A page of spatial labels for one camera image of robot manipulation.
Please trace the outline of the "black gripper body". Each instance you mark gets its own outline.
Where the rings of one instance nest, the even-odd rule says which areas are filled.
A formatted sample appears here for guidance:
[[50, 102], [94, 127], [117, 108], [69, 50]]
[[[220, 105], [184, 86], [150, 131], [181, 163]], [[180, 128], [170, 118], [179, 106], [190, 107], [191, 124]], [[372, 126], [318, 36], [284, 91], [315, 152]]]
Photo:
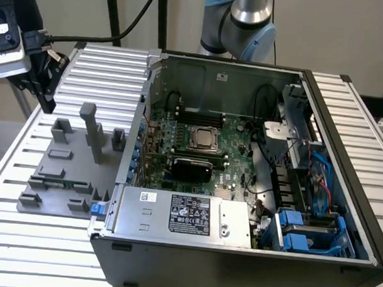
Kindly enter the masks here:
[[25, 52], [29, 56], [31, 69], [8, 77], [8, 80], [16, 88], [30, 91], [37, 97], [44, 113], [51, 114], [56, 106], [53, 95], [69, 58], [62, 53], [48, 51], [50, 47], [36, 0], [14, 0], [14, 12], [23, 35], [23, 44], [29, 47]]

